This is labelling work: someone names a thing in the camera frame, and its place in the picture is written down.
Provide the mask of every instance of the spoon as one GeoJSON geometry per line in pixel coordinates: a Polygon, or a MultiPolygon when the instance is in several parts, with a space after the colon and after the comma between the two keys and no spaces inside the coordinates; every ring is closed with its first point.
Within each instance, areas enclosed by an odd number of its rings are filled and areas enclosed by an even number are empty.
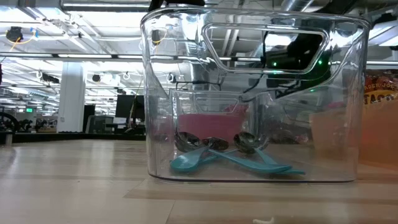
{"type": "MultiPolygon", "coordinates": [[[[264,152],[261,151],[261,149],[264,149],[268,146],[268,143],[269,143],[268,138],[265,139],[262,146],[258,147],[259,140],[257,140],[255,136],[253,136],[252,134],[247,133],[247,132],[241,132],[234,136],[234,143],[240,152],[243,152],[246,154],[253,154],[254,152],[256,152],[266,164],[271,164],[271,165],[278,164],[273,158],[271,158],[270,156],[268,156],[267,154],[265,154],[264,152]]],[[[279,174],[303,174],[304,175],[305,172],[302,170],[289,169],[289,170],[282,171],[279,174]]]]}
{"type": "Polygon", "coordinates": [[[225,145],[228,145],[227,141],[220,138],[207,138],[205,142],[207,142],[207,146],[203,145],[193,151],[178,156],[170,163],[170,167],[179,172],[194,171],[198,167],[200,158],[204,152],[209,149],[217,149],[218,147],[224,148],[225,145]]]}
{"type": "Polygon", "coordinates": [[[288,166],[288,165],[285,166],[285,165],[274,165],[274,164],[261,164],[258,162],[250,161],[248,159],[242,159],[239,157],[230,156],[229,154],[218,152],[218,151],[212,150],[212,149],[209,149],[209,152],[211,152],[217,156],[229,159],[231,162],[234,162],[236,164],[239,164],[243,167],[246,167],[246,168],[251,169],[256,172],[272,174],[272,173],[278,173],[278,172],[282,172],[282,171],[292,168],[292,166],[288,166]]]}
{"type": "Polygon", "coordinates": [[[186,132],[175,132],[174,139],[175,146],[181,152],[194,151],[204,146],[198,137],[186,132]]]}

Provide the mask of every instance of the computer monitor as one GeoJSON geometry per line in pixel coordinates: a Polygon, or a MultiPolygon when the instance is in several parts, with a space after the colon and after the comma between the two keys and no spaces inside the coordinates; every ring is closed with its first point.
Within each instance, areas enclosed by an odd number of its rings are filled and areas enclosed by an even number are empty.
{"type": "MultiPolygon", "coordinates": [[[[134,102],[135,95],[118,95],[116,103],[116,115],[118,118],[128,118],[130,116],[131,106],[134,102]]],[[[136,118],[141,121],[145,120],[144,96],[137,96],[136,118]]]]}

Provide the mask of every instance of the desk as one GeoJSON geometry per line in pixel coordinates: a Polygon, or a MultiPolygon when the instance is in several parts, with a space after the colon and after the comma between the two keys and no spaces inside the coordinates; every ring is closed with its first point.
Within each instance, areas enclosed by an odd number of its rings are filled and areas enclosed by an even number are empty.
{"type": "Polygon", "coordinates": [[[398,172],[359,165],[348,184],[165,182],[144,141],[72,140],[0,149],[1,223],[396,224],[398,172]]]}

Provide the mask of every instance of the black equipment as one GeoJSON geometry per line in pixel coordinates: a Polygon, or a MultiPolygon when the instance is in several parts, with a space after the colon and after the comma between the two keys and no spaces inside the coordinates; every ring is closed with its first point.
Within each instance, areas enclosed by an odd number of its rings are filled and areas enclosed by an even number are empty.
{"type": "MultiPolygon", "coordinates": [[[[116,114],[117,118],[130,118],[132,104],[135,101],[135,95],[118,95],[118,102],[116,103],[116,114]]],[[[136,103],[136,115],[135,118],[140,120],[145,120],[145,110],[144,110],[144,96],[137,96],[136,103]]]]}
{"type": "Polygon", "coordinates": [[[4,112],[0,112],[0,131],[19,131],[19,122],[18,120],[11,114],[7,114],[4,112]]]}
{"type": "Polygon", "coordinates": [[[32,123],[32,120],[23,119],[22,121],[19,121],[19,126],[21,127],[22,131],[28,132],[29,129],[32,128],[32,123]]]}
{"type": "Polygon", "coordinates": [[[6,38],[11,42],[19,42],[24,39],[24,36],[21,32],[21,27],[11,27],[11,29],[7,30],[6,38]]]}
{"type": "Polygon", "coordinates": [[[58,78],[52,77],[50,75],[47,75],[46,73],[43,73],[42,80],[45,81],[45,82],[50,82],[50,83],[55,83],[55,84],[59,84],[60,83],[60,80],[58,78]]]}
{"type": "Polygon", "coordinates": [[[113,123],[112,116],[89,116],[85,132],[87,134],[111,134],[112,128],[107,124],[113,123]]]}
{"type": "Polygon", "coordinates": [[[83,114],[83,131],[86,130],[88,118],[93,115],[95,115],[95,105],[85,105],[83,114]]]}
{"type": "Polygon", "coordinates": [[[94,81],[94,82],[99,82],[99,81],[101,81],[100,75],[93,75],[93,81],[94,81]]]}

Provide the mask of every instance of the white column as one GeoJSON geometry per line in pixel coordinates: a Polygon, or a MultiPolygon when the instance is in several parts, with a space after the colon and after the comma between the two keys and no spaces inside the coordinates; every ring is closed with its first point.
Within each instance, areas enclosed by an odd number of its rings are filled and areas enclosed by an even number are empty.
{"type": "Polygon", "coordinates": [[[392,50],[392,59],[398,60],[398,50],[392,50]]]}
{"type": "Polygon", "coordinates": [[[86,73],[81,62],[64,62],[57,132],[82,131],[86,73]]]}

